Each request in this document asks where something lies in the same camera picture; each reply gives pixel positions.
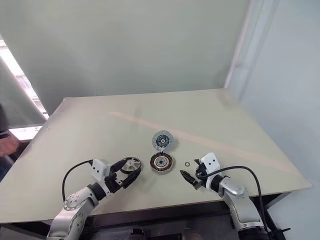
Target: table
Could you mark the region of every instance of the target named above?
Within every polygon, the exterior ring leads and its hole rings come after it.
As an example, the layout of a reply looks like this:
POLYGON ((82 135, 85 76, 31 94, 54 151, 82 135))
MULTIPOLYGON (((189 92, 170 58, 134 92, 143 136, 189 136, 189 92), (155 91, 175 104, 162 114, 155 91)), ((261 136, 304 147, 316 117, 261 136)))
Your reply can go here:
MULTIPOLYGON (((208 152, 215 153, 222 168, 251 168, 263 195, 311 186, 226 89, 67 97, 0 183, 0 223, 53 219, 62 208, 65 173, 93 158, 114 163, 134 156, 143 163, 139 178, 102 200, 93 215, 221 201, 204 188, 195 191, 179 172, 194 172, 193 160, 208 152), (177 140, 169 153, 176 163, 166 175, 149 166, 156 153, 152 137, 160 130, 177 140)), ((245 170, 226 174, 246 186, 251 196, 257 194, 245 170)), ((66 194, 92 182, 90 166, 82 165, 67 178, 66 194)))

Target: white wall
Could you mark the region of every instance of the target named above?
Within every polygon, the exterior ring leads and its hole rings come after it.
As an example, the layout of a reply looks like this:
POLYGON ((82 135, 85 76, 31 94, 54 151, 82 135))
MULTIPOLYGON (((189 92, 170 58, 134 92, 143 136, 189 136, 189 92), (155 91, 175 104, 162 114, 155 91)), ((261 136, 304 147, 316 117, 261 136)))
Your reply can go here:
POLYGON ((248 0, 1 0, 48 113, 63 97, 221 88, 248 0))
POLYGON ((229 88, 313 186, 274 205, 272 217, 292 228, 288 240, 319 239, 320 1, 280 0, 258 53, 229 88))
POLYGON ((10 127, 43 124, 46 120, 0 58, 0 104, 10 127))

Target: black cable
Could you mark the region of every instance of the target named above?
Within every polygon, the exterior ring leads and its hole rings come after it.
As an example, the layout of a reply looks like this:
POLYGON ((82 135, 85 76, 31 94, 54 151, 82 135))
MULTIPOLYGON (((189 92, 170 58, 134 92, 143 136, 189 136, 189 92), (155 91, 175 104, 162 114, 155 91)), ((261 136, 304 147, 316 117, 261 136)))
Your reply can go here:
POLYGON ((211 173, 209 173, 207 175, 202 175, 202 176, 199 175, 199 176, 197 176, 197 178, 200 179, 200 180, 207 179, 208 177, 210 177, 212 175, 221 173, 223 171, 231 170, 231 169, 245 169, 245 170, 248 170, 252 174, 252 176, 254 177, 256 186, 258 188, 259 203, 260 203, 260 209, 261 209, 261 218, 262 218, 262 222, 263 222, 263 225, 264 225, 264 230, 266 232, 268 232, 267 222, 266 222, 266 217, 265 217, 265 209, 264 209, 264 204, 263 204, 262 194, 261 194, 261 187, 260 187, 259 180, 258 180, 256 174, 254 173, 254 171, 252 171, 250 168, 248 168, 246 166, 228 166, 228 167, 222 168, 220 170, 211 172, 211 173))
POLYGON ((62 181, 62 199, 63 199, 63 202, 66 200, 66 195, 65 195, 65 183, 66 183, 66 179, 67 179, 69 173, 70 173, 73 169, 75 169, 76 167, 79 167, 80 165, 86 164, 86 163, 89 163, 90 165, 92 165, 93 160, 83 161, 83 162, 78 163, 77 165, 74 165, 74 166, 73 166, 72 168, 70 168, 69 171, 67 171, 66 174, 64 175, 64 178, 63 178, 63 181, 62 181))

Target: window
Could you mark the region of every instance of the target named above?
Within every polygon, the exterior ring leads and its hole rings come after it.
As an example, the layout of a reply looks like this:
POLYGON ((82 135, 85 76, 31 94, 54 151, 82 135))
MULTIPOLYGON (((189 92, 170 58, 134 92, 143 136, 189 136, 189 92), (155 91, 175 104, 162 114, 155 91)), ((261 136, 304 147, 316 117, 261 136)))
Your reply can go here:
POLYGON ((33 89, 30 81, 22 71, 21 67, 17 63, 16 59, 10 52, 8 46, 6 45, 5 41, 0 36, 0 57, 3 59, 9 70, 15 76, 15 79, 18 81, 19 85, 23 88, 25 93, 29 96, 32 100, 34 105, 39 109, 39 111, 43 114, 45 119, 49 118, 46 109, 42 105, 38 95, 36 94, 35 90, 33 89))

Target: person's arm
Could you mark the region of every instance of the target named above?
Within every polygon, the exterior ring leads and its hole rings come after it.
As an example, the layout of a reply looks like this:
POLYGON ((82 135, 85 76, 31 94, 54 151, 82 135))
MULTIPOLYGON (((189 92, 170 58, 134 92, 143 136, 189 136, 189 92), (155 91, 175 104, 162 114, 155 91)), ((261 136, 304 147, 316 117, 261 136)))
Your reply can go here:
POLYGON ((8 121, 0 104, 0 157, 14 153, 20 141, 8 131, 8 121))

